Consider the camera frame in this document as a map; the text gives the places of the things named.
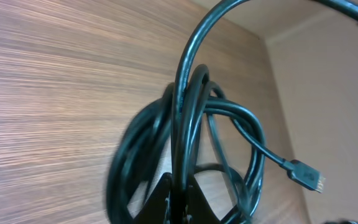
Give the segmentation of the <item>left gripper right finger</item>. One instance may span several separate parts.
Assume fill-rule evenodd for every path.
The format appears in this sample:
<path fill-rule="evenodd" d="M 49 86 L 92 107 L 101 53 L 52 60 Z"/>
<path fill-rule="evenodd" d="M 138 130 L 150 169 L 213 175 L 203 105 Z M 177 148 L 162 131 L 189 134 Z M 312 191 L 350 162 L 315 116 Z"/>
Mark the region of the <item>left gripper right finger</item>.
<path fill-rule="evenodd" d="M 185 212 L 185 223 L 220 224 L 219 219 L 209 206 L 206 197 L 194 177 L 190 177 L 188 180 Z"/>

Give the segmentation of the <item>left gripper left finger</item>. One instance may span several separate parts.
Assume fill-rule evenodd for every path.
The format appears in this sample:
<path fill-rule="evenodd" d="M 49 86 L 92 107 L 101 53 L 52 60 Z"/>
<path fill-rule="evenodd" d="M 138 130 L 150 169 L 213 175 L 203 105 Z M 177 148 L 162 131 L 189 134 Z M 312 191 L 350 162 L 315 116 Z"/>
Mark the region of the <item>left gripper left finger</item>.
<path fill-rule="evenodd" d="M 170 218 L 170 190 L 172 174 L 164 173 L 148 201 L 134 218 L 134 224 L 169 224 Z"/>

